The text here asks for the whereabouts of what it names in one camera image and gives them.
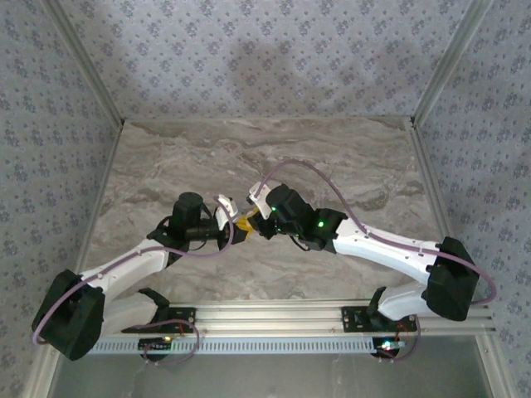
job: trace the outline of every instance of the glass panel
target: glass panel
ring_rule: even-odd
[[[364,355],[200,355],[154,367],[140,356],[87,356],[62,361],[54,384],[50,398],[491,396],[473,337],[425,337],[395,364]]]

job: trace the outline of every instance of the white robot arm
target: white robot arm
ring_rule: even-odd
[[[464,265],[439,255],[447,253],[471,262],[464,246],[446,237],[442,243],[414,240],[364,226],[365,231],[340,211],[314,210],[298,192],[282,184],[274,189],[260,182],[253,186],[248,201],[259,209],[249,218],[266,239],[289,235],[311,250],[327,250],[374,261],[410,276],[414,281],[397,288],[382,287],[373,296],[370,315],[375,324],[418,313],[433,312],[455,320],[466,319],[479,275]],[[377,235],[395,245],[373,239]],[[412,246],[417,252],[400,247]]]

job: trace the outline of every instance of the patterned wallpaper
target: patterned wallpaper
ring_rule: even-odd
[[[115,131],[38,1],[0,2],[0,396],[32,361],[30,325],[73,267]]]
[[[412,114],[469,0],[61,0],[126,119]]]
[[[516,386],[531,396],[531,4],[496,0],[422,126],[455,232],[494,276]]]

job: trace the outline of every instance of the gray marble table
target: gray marble table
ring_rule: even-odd
[[[287,158],[331,176],[369,225],[437,240],[405,119],[199,120],[126,123],[105,190],[85,268],[138,244],[182,192],[217,193],[244,205],[248,189]],[[289,166],[277,182],[314,207],[341,210],[313,172]],[[202,252],[213,252],[214,243]],[[212,260],[181,259],[130,291],[149,286],[173,302],[222,299],[370,298],[408,277],[366,260],[305,253],[285,236],[257,234]]]

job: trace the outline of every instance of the yellow object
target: yellow object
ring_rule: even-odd
[[[247,220],[248,217],[254,216],[258,212],[258,208],[256,208],[253,211],[249,211],[246,215],[241,216],[238,221],[236,221],[236,226],[242,230],[247,231],[246,239],[249,237],[251,232],[253,231],[251,224],[249,224],[249,221]]]

